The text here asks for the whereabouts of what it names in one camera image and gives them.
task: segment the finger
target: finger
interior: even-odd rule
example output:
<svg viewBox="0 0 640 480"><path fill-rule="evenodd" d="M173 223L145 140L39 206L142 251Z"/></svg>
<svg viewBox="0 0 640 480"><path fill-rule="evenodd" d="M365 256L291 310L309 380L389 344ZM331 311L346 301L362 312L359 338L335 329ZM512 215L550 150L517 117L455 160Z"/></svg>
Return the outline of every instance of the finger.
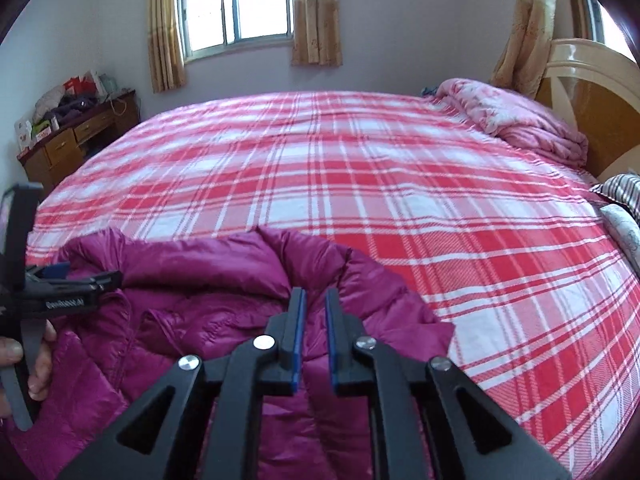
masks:
<svg viewBox="0 0 640 480"><path fill-rule="evenodd" d="M0 390L0 418L9 418L11 416L11 407L9 401L6 400L4 391Z"/></svg>
<svg viewBox="0 0 640 480"><path fill-rule="evenodd" d="M0 367L15 365L22 359L22 346L13 339L0 337Z"/></svg>
<svg viewBox="0 0 640 480"><path fill-rule="evenodd" d="M49 385L51 378L51 348L46 343L40 345L40 352L36 359L35 374L29 377L28 385L29 391L32 394L37 394Z"/></svg>
<svg viewBox="0 0 640 480"><path fill-rule="evenodd" d="M49 396L49 389L44 388L44 390L39 391L37 394L29 392L29 396L31 397L31 399L36 400L37 402L42 402Z"/></svg>
<svg viewBox="0 0 640 480"><path fill-rule="evenodd" d="M56 329L53 328L53 325L50 321L47 321L47 327L44 330L44 341L55 343L57 338L58 334L56 334Z"/></svg>

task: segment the puffer jacket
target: puffer jacket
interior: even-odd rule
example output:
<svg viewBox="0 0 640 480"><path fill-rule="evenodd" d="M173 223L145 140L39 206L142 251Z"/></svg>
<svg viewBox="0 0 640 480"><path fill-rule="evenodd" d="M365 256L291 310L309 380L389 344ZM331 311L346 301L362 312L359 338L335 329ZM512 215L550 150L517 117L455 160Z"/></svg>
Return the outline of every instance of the puffer jacket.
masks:
<svg viewBox="0 0 640 480"><path fill-rule="evenodd" d="M365 399L338 399L328 372L324 297L337 287L343 309L401 354L446 354L453 325L439 322L402 279L364 254L298 232L258 230L224 239L147 243L105 230L69 242L58 260L70 277L120 270L122 289L100 310L58 322L49 398L26 433L8 437L38 480L54 480L130 403L181 356L208 360L260 335L308 292L300 389L267 397L261 480L368 478Z"/></svg>

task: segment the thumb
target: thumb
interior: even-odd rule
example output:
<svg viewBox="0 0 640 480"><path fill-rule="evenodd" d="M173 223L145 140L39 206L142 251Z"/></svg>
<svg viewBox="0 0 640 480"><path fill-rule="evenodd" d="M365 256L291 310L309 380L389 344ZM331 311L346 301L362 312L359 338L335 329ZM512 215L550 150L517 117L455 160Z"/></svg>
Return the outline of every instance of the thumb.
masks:
<svg viewBox="0 0 640 480"><path fill-rule="evenodd" d="M13 339L0 337L0 367L11 366L22 359L22 346Z"/></svg>

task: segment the curtain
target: curtain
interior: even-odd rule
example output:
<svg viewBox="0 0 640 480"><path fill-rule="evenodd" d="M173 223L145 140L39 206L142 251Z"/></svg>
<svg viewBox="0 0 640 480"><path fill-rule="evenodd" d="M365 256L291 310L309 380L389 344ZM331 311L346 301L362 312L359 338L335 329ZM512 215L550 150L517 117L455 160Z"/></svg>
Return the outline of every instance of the curtain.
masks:
<svg viewBox="0 0 640 480"><path fill-rule="evenodd" d="M184 56L176 0L148 1L148 47L154 93L184 86Z"/></svg>
<svg viewBox="0 0 640 480"><path fill-rule="evenodd" d="M534 98L551 50L556 0L516 0L511 36L491 83Z"/></svg>
<svg viewBox="0 0 640 480"><path fill-rule="evenodd" d="M293 64L340 66L338 0L294 0Z"/></svg>

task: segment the pink comforter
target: pink comforter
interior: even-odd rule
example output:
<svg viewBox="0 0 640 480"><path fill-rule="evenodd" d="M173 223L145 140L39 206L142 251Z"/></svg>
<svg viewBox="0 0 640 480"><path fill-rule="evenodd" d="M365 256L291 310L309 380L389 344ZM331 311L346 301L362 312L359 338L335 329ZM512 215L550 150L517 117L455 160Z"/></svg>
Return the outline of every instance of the pink comforter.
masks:
<svg viewBox="0 0 640 480"><path fill-rule="evenodd" d="M449 79L438 97L466 113L487 135L574 168L587 163L587 138L524 96L469 79Z"/></svg>

